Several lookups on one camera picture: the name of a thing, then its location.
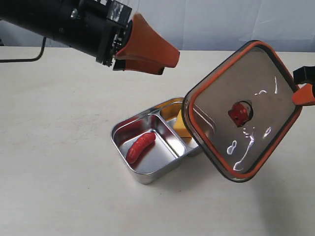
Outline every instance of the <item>clear plastic lid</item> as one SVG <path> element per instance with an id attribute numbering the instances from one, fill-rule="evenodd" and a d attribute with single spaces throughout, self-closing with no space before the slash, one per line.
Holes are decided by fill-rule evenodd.
<path id="1" fill-rule="evenodd" d="M 228 179 L 251 179 L 298 118 L 298 87 L 267 44 L 251 41 L 185 97 L 187 129 Z"/>

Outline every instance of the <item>black cable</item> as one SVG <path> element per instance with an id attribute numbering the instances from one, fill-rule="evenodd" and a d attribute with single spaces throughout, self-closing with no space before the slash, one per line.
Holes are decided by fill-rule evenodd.
<path id="1" fill-rule="evenodd" d="M 43 54 L 44 54 L 44 49 L 46 46 L 46 37 L 43 37 L 43 42 L 41 45 L 41 50 L 40 53 L 37 57 L 31 58 L 31 59 L 0 59 L 0 63 L 9 63 L 9 62 L 33 62 L 39 60 Z"/>

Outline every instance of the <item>white table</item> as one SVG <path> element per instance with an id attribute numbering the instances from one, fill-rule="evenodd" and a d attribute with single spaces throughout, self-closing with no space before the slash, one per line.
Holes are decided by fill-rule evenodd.
<path id="1" fill-rule="evenodd" d="M 0 47 L 0 58 L 38 52 Z M 0 235 L 313 236 L 314 107 L 246 183 L 202 154 L 142 185 L 110 139 L 116 123 L 184 96 L 231 53 L 182 52 L 163 76 L 113 72 L 67 48 L 0 64 Z M 312 53 L 279 55 L 290 71 L 315 64 Z"/>

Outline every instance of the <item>red plastic sausage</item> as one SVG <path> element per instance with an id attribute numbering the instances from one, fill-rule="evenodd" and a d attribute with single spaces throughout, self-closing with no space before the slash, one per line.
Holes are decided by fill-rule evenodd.
<path id="1" fill-rule="evenodd" d="M 137 141 L 134 142 L 131 148 L 128 150 L 126 157 L 127 162 L 129 164 L 135 163 L 140 154 L 143 152 L 143 150 L 151 143 L 153 143 L 155 139 L 156 134 L 153 132 L 141 135 L 141 137 L 139 137 Z"/>

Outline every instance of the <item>yellow cheese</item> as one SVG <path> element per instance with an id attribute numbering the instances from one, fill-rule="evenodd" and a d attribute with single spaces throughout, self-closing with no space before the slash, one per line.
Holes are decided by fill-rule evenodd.
<path id="1" fill-rule="evenodd" d="M 173 128 L 174 128 L 175 132 L 178 133 L 178 135 L 181 138 L 191 138 L 190 133 L 188 132 L 188 130 L 186 129 L 186 127 L 184 125 L 181 110 L 179 111 L 179 113 L 177 115 L 177 120 L 176 120 Z"/>

